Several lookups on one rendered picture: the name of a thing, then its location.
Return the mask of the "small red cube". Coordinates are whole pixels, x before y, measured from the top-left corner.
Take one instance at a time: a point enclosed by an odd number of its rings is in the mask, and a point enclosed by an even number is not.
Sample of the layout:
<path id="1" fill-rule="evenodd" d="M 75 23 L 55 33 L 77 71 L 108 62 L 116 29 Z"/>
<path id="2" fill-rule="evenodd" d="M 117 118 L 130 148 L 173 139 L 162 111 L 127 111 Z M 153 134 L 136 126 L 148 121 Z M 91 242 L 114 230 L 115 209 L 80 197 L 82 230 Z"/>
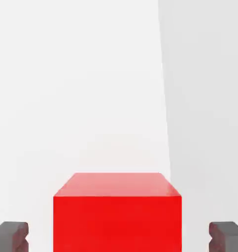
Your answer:
<path id="1" fill-rule="evenodd" d="M 53 252 L 182 252 L 182 197 L 160 173 L 76 173 L 53 197 Z"/>

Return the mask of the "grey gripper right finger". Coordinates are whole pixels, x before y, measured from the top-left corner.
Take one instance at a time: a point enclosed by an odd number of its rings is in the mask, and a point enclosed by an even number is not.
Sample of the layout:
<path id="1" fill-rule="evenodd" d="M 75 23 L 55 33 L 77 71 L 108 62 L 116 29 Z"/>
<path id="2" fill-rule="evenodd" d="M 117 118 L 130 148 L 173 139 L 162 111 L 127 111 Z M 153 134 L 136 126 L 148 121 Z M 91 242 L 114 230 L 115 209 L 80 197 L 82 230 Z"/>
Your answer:
<path id="1" fill-rule="evenodd" d="M 235 222 L 211 222 L 209 234 L 209 252 L 238 252 L 238 225 Z"/>

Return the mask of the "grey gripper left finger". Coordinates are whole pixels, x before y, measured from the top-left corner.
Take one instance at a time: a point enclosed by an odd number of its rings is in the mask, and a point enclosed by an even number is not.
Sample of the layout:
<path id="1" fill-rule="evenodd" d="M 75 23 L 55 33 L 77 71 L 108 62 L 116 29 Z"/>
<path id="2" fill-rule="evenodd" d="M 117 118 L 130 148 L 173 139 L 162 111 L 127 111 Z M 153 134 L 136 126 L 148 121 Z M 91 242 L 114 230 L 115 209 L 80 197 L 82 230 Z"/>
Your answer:
<path id="1" fill-rule="evenodd" d="M 27 222 L 4 221 L 0 225 L 0 252 L 29 252 Z"/>

